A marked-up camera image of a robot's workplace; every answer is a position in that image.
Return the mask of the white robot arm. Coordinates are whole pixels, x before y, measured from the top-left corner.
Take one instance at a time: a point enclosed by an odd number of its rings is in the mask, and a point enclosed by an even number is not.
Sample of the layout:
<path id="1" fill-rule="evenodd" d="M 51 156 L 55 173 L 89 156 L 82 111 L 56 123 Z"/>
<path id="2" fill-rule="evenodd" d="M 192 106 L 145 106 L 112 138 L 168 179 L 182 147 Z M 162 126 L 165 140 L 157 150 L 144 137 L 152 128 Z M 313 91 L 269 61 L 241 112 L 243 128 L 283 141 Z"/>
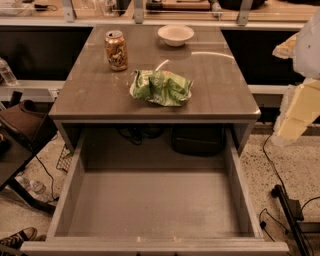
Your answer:
<path id="1" fill-rule="evenodd" d="M 283 95 L 280 114 L 271 141 L 284 147 L 294 143 L 320 116 L 320 10 L 299 32 L 273 50 L 273 55 L 293 60 L 293 69 L 305 80 L 289 85 Z"/>

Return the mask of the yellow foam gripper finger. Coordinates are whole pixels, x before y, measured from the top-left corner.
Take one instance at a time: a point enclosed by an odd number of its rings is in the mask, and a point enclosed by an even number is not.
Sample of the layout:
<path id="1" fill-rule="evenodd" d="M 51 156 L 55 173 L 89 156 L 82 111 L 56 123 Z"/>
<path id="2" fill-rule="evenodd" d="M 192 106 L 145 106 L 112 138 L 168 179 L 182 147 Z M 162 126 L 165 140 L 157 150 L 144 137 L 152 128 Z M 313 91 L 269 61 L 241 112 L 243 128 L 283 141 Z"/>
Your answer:
<path id="1" fill-rule="evenodd" d="M 320 116 L 320 81 L 306 79 L 298 86 L 289 85 L 280 105 L 271 141 L 285 147 L 293 144 Z"/>
<path id="2" fill-rule="evenodd" d="M 295 56 L 295 44 L 298 34 L 295 33 L 289 37 L 286 41 L 282 42 L 280 45 L 277 45 L 272 55 L 281 59 L 289 59 Z"/>

